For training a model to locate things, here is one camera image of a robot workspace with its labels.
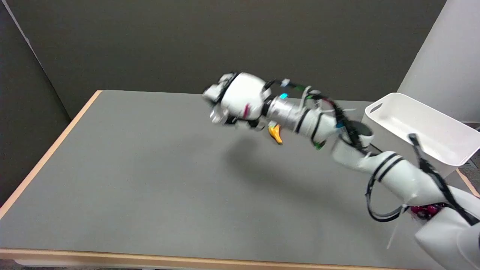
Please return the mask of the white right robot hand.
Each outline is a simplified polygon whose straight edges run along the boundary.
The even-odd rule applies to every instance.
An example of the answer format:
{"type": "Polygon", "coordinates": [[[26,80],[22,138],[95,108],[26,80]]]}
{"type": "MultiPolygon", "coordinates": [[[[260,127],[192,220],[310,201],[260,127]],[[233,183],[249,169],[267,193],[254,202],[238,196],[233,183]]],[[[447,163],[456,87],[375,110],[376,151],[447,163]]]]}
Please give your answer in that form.
{"type": "Polygon", "coordinates": [[[202,99],[209,104],[210,121],[215,125],[261,131],[266,127],[262,109],[270,90],[266,82],[246,72],[228,72],[206,87],[202,99]]]}

